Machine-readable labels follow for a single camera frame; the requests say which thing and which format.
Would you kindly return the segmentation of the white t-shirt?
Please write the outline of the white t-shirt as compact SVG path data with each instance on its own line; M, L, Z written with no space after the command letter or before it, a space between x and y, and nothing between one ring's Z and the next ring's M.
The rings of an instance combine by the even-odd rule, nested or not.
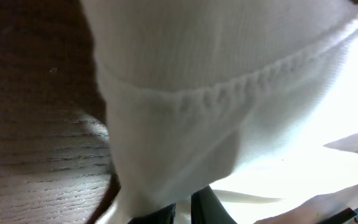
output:
M358 185L358 4L99 0L81 6L129 223L213 185L299 201Z

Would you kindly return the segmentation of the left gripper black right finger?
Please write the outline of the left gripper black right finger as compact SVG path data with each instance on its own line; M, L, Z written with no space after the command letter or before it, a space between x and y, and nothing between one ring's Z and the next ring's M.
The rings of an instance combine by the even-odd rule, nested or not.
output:
M191 224L237 224L227 213L212 188L207 186L191 196Z

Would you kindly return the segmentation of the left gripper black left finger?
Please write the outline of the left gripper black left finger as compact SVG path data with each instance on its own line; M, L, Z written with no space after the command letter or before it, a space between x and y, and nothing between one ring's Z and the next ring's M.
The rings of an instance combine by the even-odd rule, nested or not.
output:
M157 212L133 218L128 224L173 224L176 204L173 203Z

